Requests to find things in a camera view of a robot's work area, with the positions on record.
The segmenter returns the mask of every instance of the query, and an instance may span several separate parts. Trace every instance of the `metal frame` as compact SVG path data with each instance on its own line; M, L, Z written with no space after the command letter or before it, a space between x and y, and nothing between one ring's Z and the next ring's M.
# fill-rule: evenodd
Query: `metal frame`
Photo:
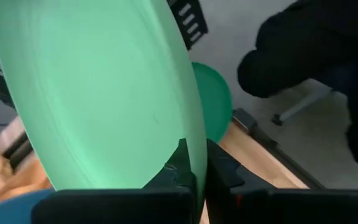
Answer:
M284 121L297 115L308 106L312 105L313 103L316 103L318 100L324 98L325 96L328 96L332 92L333 89L331 88L322 88L320 90L314 91L286 111L280 114L275 114L272 118L272 122L276 125L282 126Z
M234 121L249 134L255 141L262 145L271 155L280 161L288 170L296 175L310 189L325 189L312 175L299 166L294 160L287 156L276 141L266 135L257 125L256 120L242 108L234 111Z

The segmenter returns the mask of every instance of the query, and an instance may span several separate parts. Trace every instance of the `black fabric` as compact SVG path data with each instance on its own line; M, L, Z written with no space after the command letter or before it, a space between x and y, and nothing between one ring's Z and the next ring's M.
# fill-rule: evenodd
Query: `black fabric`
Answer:
M242 89L266 98L342 64L356 67L347 93L349 147L358 162L358 0L302 0L267 19L238 67Z

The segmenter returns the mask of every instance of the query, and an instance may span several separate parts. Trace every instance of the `white floor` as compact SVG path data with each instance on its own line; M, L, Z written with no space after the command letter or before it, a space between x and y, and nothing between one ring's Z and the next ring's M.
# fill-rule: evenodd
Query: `white floor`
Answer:
M329 188L358 189L358 165L352 160L344 132L349 124L346 97L328 96L288 120L283 127L270 122L274 113L293 105L313 90L324 88L307 81L271 99L244 93L237 84L236 68L254 47L261 23L293 0L201 0L209 34L191 50L191 59L214 67L226 79L235 107L242 107L283 151Z

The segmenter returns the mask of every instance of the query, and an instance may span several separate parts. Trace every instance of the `beige fabric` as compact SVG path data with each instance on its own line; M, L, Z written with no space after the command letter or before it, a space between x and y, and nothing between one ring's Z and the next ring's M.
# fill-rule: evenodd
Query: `beige fabric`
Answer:
M9 161L0 155L0 202L27 192L51 187L36 157L18 173L13 174Z

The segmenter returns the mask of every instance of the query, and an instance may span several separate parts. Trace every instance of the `mint green plastic plate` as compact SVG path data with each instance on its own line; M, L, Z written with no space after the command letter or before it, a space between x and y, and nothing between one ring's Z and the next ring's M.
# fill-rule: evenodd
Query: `mint green plastic plate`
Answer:
M0 0L0 61L55 189L139 189L186 138L202 200L203 113L166 1Z
M230 89L224 78L211 67L198 62L192 65L203 105L206 137L219 142L232 117Z

